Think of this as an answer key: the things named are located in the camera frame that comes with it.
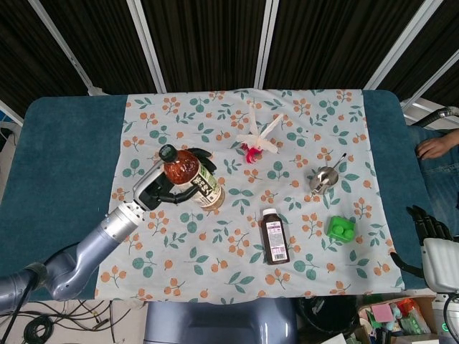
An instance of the table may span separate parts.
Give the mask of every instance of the table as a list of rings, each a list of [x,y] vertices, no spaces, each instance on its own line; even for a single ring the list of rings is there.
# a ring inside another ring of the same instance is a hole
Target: table
[[[418,204],[428,210],[430,205],[401,109],[385,91],[364,91],[364,105],[394,245],[409,263],[419,265],[411,219],[403,209]],[[31,105],[0,207],[0,233],[8,238],[2,273],[82,239],[100,221],[108,209],[125,106],[126,96],[42,98]],[[81,298],[93,296],[96,277]],[[414,277],[404,276],[404,281],[408,288],[423,286]]]

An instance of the toy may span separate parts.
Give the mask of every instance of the toy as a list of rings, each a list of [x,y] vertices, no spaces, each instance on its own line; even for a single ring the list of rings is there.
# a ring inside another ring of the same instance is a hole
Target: toy
[[[271,142],[265,139],[266,135],[269,134],[274,127],[279,123],[283,114],[274,119],[263,132],[258,133],[257,121],[255,119],[254,103],[249,104],[249,121],[250,121],[250,134],[239,134],[236,136],[236,140],[242,143],[241,148],[247,151],[245,160],[248,163],[254,163],[256,161],[256,155],[261,154],[264,149],[271,153],[277,153],[278,148]]]
[[[355,236],[355,224],[339,216],[333,216],[328,226],[327,235],[342,242],[350,242]]]

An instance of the floral tablecloth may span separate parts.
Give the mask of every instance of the floral tablecloth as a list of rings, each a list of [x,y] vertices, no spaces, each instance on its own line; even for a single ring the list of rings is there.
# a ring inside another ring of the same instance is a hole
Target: floral tablecloth
[[[254,102],[259,129],[277,115],[268,138],[278,154],[245,162],[235,140],[248,133]],[[129,95],[110,210],[165,143],[212,152],[223,206],[162,204],[101,264],[97,298],[230,304],[257,297],[394,292],[404,287],[379,196],[360,90],[234,90]],[[347,153],[339,182],[313,196],[312,175]],[[261,211],[284,222],[290,263],[270,266],[260,235]],[[332,216],[356,223],[349,243],[330,239]]]

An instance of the brown medicine bottle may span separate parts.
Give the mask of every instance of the brown medicine bottle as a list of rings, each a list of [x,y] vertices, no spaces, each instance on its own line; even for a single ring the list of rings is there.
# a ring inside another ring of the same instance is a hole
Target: brown medicine bottle
[[[284,226],[275,209],[263,210],[261,223],[266,260],[269,265],[282,264],[290,261],[285,241]]]
[[[193,153],[177,150],[172,145],[163,145],[159,150],[159,157],[164,161],[167,179],[176,184],[180,191],[192,186],[198,187],[192,200],[203,210],[213,211],[223,204],[223,188]]]

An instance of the medicine bottle label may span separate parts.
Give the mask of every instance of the medicine bottle label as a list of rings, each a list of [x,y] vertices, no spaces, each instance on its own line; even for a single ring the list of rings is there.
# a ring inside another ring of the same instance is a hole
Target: medicine bottle label
[[[268,232],[268,240],[270,242],[271,256],[273,262],[287,259],[287,253],[284,245],[284,238],[282,234],[282,226],[279,221],[266,223]]]
[[[191,199],[201,207],[211,206],[219,199],[222,192],[214,176],[202,164],[188,183],[177,185],[180,191],[186,191],[192,186],[197,186],[198,192]]]

